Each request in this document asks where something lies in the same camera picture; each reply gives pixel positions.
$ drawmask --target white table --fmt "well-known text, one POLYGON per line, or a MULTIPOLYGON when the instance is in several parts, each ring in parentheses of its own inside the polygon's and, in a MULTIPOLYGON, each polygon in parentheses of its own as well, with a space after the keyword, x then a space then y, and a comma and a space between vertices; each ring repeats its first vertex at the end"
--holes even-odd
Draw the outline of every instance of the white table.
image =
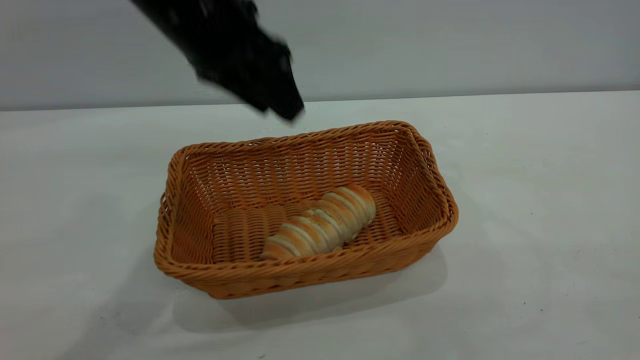
POLYGON ((640 359, 640 92, 0 113, 0 359, 640 359), (460 206, 409 269, 217 301, 154 265, 172 154, 411 122, 460 206))

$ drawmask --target baked bread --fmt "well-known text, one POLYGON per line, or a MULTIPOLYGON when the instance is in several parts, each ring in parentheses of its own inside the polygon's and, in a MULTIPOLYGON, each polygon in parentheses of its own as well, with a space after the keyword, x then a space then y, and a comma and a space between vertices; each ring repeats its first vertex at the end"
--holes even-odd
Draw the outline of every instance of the baked bread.
POLYGON ((312 206, 301 216, 287 219, 265 240, 262 259, 285 260, 340 250, 376 216, 373 196, 356 184, 334 189, 312 206))

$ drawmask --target basket rim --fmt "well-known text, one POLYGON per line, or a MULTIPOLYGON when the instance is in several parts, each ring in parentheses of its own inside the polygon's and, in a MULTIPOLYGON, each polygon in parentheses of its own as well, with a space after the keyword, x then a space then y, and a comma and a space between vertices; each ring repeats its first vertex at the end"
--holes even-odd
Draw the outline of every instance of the basket rim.
POLYGON ((374 261, 381 257, 387 257, 390 252, 399 252, 407 248, 414 247, 424 242, 424 237, 441 238, 452 231, 458 221, 458 207, 451 195, 451 191, 445 184, 442 176, 438 171, 436 159, 431 150, 431 145, 424 139, 417 130, 409 123, 396 120, 386 120, 378 122, 370 122, 358 124, 354 126, 339 127, 335 129, 327 129, 322 131, 314 131, 297 135, 289 135, 283 137, 265 137, 254 140, 244 140, 240 142, 208 142, 185 146, 178 150, 169 164, 169 176, 167 179, 166 190, 161 197, 161 207, 158 216, 157 240, 154 250, 154 259, 157 267, 166 275, 179 277, 182 280, 209 280, 209 281, 228 281, 240 278, 267 278, 274 275, 295 275, 303 272, 314 270, 322 270, 326 268, 344 268, 344 262, 341 260, 344 256, 353 258, 353 261, 361 258, 367 258, 368 261, 374 261), (442 218, 437 223, 427 229, 416 231, 410 234, 396 236, 392 241, 384 241, 383 243, 375 243, 361 247, 350 248, 340 252, 332 252, 329 254, 318 254, 312 256, 304 256, 288 259, 286 261, 264 260, 264 261, 246 261, 238 263, 218 263, 218 264, 197 264, 197 263, 180 263, 172 258, 173 248, 173 227, 175 223, 175 204, 180 201, 178 192, 173 196, 169 193, 170 188, 180 188, 180 179, 176 179, 175 171, 184 170, 186 158, 191 154, 202 151, 211 152, 211 147, 216 147, 217 151, 213 153, 228 153, 246 146, 256 146, 257 150, 263 147, 277 146, 281 142, 291 144, 291 140, 295 142, 304 142, 305 138, 314 135, 346 135, 353 133, 361 133, 361 130, 371 128, 388 129, 389 126, 397 126, 404 129, 410 135, 411 145, 416 151, 426 150, 426 156, 429 156, 433 162, 433 166, 429 167, 426 160, 421 161, 420 170, 426 171, 428 178, 431 180, 434 190, 438 192, 440 198, 442 218), (163 223, 168 227, 168 232, 163 231, 163 223), (268 276, 265 276, 265 269, 268 269, 268 276), (248 272, 255 273, 255 276, 248 275, 248 272))

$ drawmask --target bread roll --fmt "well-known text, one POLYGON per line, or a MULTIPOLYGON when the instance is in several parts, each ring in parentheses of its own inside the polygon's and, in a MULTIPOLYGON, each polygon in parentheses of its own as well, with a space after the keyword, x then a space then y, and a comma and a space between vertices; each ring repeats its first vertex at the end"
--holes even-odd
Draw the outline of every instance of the bread roll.
POLYGON ((284 222, 265 240, 262 259, 285 260, 342 249, 376 216, 376 202, 362 186, 341 186, 284 222))

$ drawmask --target orange wicker basket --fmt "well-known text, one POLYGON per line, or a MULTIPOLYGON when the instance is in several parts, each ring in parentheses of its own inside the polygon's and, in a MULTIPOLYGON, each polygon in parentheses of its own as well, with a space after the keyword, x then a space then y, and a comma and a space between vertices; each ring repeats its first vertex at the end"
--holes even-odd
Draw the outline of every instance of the orange wicker basket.
POLYGON ((430 144, 404 122, 203 143, 169 164, 154 259, 166 275, 232 299, 400 270, 457 221, 430 144), (287 217, 348 183, 366 187, 378 208, 354 241, 330 254, 259 259, 287 217))

